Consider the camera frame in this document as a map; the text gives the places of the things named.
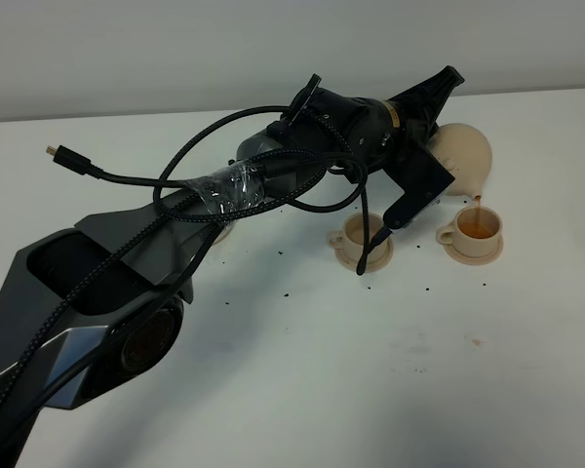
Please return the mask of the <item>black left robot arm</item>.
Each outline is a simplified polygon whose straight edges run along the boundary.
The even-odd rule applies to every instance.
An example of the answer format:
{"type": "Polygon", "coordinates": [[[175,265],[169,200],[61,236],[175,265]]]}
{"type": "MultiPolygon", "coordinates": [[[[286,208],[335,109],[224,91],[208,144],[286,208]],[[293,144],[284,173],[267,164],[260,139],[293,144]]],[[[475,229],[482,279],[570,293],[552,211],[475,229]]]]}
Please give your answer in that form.
{"type": "Polygon", "coordinates": [[[245,140],[212,175],[174,180],[105,172],[63,146],[56,164],[82,176],[148,187],[139,209],[92,214],[17,252],[0,291],[0,467],[14,466],[43,407],[71,410],[150,370],[171,349],[192,277],[234,221],[284,205],[311,212],[300,196],[324,175],[345,176],[350,202],[365,202],[383,171],[402,195],[377,227],[363,218],[358,274],[380,245],[452,184],[430,152],[437,119],[462,76],[452,66],[390,97],[344,97],[318,76],[276,120],[245,140]]]}

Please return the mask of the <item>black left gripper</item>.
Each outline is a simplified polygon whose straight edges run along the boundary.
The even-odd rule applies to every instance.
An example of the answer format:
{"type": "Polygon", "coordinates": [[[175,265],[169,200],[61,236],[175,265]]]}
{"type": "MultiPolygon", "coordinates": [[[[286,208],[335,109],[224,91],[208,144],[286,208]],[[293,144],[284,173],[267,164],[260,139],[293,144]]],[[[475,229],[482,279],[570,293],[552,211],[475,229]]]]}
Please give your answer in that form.
{"type": "Polygon", "coordinates": [[[427,143],[437,131],[437,119],[455,88],[465,82],[450,65],[419,84],[381,100],[392,124],[391,143],[382,169],[426,169],[431,156],[427,143]]]}

